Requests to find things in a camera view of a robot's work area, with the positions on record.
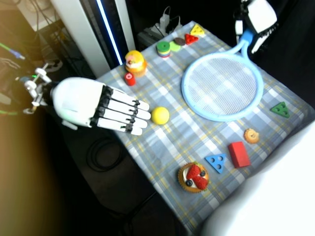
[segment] triangle block with holes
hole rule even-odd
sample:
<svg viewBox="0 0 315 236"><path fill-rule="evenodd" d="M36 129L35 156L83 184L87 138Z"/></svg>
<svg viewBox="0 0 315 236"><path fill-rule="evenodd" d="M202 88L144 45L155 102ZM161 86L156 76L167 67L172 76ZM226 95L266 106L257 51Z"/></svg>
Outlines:
<svg viewBox="0 0 315 236"><path fill-rule="evenodd" d="M195 37L193 35L190 35L190 34L185 34L185 41L186 41L186 44L189 45L189 44L192 44L194 42L197 42L198 41L198 37Z"/></svg>
<svg viewBox="0 0 315 236"><path fill-rule="evenodd" d="M191 35L204 35L205 31L202 29L202 27L200 27L200 25L196 24L190 31L190 34Z"/></svg>
<svg viewBox="0 0 315 236"><path fill-rule="evenodd" d="M226 160L225 154L207 156L205 159L219 174L222 174Z"/></svg>
<svg viewBox="0 0 315 236"><path fill-rule="evenodd" d="M289 118L289 110L285 104L285 102L279 103L277 106L274 106L273 108L270 109L273 113L276 113L277 115L280 115L285 118Z"/></svg>

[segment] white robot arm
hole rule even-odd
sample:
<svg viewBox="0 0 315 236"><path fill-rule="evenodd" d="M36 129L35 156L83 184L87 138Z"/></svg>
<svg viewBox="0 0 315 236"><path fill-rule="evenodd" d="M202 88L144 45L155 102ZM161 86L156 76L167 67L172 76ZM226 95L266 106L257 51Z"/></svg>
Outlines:
<svg viewBox="0 0 315 236"><path fill-rule="evenodd" d="M26 81L25 87L34 98L33 109L46 105L43 89L50 79L43 69L37 69L44 84ZM151 118L149 105L128 96L121 90L107 86L99 81L72 77L62 80L49 91L55 111L63 119L63 124L77 129L76 125L101 127L134 135L141 135Z"/></svg>
<svg viewBox="0 0 315 236"><path fill-rule="evenodd" d="M236 41L243 34L244 26L256 35L251 53L271 35L277 26L277 15L267 0L241 0L240 9L234 12Z"/></svg>

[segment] tablecloth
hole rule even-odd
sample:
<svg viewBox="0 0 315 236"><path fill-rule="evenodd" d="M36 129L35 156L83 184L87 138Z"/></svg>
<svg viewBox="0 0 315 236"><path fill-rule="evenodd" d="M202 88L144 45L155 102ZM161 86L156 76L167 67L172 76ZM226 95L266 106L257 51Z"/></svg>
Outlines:
<svg viewBox="0 0 315 236"><path fill-rule="evenodd" d="M167 36L184 38L195 22L183 26ZM143 51L148 62L146 75L136 78L136 85L124 82L126 73L119 66L99 78L100 81L143 100L153 109L164 106L170 112L165 125L151 121L141 136L116 132L132 158L145 173L157 192L164 198L178 219L193 234L195 229L226 199L249 174L292 132L315 117L314 110L286 86L260 69L264 80L264 95L260 104L246 117L232 122L214 122L195 114L185 103L181 92L182 75L199 57L223 52L230 47L205 30L205 36L191 45L185 45L169 58L157 55L156 45ZM270 109L285 102L290 118L284 118ZM260 142L250 145L243 138L244 131L252 128L260 133ZM251 166L235 169L227 146L243 141ZM205 157L226 153L222 174L217 173ZM177 181L179 168L197 161L209 172L210 184L206 191L193 194L184 191Z"/></svg>

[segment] yellow triangle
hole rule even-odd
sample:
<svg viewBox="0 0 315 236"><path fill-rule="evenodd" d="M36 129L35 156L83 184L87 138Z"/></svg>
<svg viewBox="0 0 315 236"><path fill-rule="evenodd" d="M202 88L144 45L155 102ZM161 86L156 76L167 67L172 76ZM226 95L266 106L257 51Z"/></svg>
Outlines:
<svg viewBox="0 0 315 236"><path fill-rule="evenodd" d="M191 35L204 35L205 31L202 29L202 27L200 27L200 25L196 24L190 31L190 34Z"/></svg>

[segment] blueberry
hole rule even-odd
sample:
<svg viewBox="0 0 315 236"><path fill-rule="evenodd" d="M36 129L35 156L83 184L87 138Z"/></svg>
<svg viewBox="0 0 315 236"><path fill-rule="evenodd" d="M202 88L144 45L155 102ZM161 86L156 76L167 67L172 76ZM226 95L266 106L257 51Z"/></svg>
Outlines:
<svg viewBox="0 0 315 236"><path fill-rule="evenodd" d="M192 181L190 179L186 180L186 185L189 187L192 186Z"/></svg>

